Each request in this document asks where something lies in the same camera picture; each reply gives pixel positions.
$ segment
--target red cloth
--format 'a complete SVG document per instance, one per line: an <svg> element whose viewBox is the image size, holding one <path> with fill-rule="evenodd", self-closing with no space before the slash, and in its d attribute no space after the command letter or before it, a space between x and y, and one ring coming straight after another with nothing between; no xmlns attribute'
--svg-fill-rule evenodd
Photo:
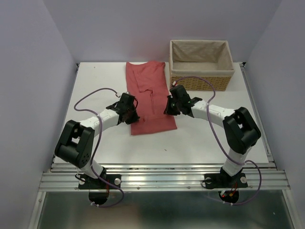
<svg viewBox="0 0 305 229"><path fill-rule="evenodd" d="M153 134L177 129L173 116L163 114L168 90L164 62L126 63L127 90L137 98L139 122L131 124L132 135Z"/></svg>

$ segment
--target white table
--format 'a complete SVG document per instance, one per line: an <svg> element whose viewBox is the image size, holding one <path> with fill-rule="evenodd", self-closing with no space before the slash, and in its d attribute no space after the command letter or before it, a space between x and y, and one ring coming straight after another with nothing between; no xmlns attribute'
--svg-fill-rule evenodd
<svg viewBox="0 0 305 229"><path fill-rule="evenodd" d="M76 112L74 104L88 93L110 87L118 92L126 92L125 62L82 62L80 64L65 123L71 119L80 121L91 117L87 112ZM216 92L212 104L237 109L246 107L255 119L244 78L239 63L234 63L233 75L225 92ZM169 84L169 67L165 66L165 75ZM208 100L212 92L189 91L191 97ZM106 106L118 99L111 91L101 91L87 98L79 108L90 108L101 112ZM220 164L225 156L220 150L209 124L205 120L185 115L175 117L178 129L151 135L130 135L130 126L120 124L103 132L102 141L95 160L98 163L116 164ZM214 125L216 132L228 151L224 130ZM257 163L268 163L262 139L250 151L248 159ZM55 158L54 163L65 163Z"/></svg>

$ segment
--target wall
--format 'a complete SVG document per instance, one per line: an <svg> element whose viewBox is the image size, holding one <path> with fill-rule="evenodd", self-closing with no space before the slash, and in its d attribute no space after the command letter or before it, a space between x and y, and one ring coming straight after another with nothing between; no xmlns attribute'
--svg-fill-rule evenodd
<svg viewBox="0 0 305 229"><path fill-rule="evenodd" d="M283 0L246 64L272 154L305 219L305 1Z"/></svg>
<svg viewBox="0 0 305 229"><path fill-rule="evenodd" d="M44 0L80 61L167 61L170 39L228 40L247 61L281 0Z"/></svg>
<svg viewBox="0 0 305 229"><path fill-rule="evenodd" d="M0 224L24 229L76 69L42 0L2 0L0 31Z"/></svg>

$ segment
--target glass panel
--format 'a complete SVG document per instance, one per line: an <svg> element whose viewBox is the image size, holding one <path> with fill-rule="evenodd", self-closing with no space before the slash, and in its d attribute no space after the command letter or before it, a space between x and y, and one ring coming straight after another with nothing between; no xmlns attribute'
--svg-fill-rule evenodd
<svg viewBox="0 0 305 229"><path fill-rule="evenodd" d="M253 195L240 193L240 201ZM47 193L40 229L289 229L293 228L282 191L261 191L243 206L206 196L216 192L126 193L112 208L90 206L86 192Z"/></svg>

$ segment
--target basket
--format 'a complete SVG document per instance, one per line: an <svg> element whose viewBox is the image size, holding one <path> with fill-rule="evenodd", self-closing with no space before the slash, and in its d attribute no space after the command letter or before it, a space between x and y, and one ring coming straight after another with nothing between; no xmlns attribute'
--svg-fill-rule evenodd
<svg viewBox="0 0 305 229"><path fill-rule="evenodd" d="M209 81L215 90L225 91L235 70L227 41L171 40L170 82L184 76L198 76ZM211 91L211 87L196 78L178 82L186 90Z"/></svg>

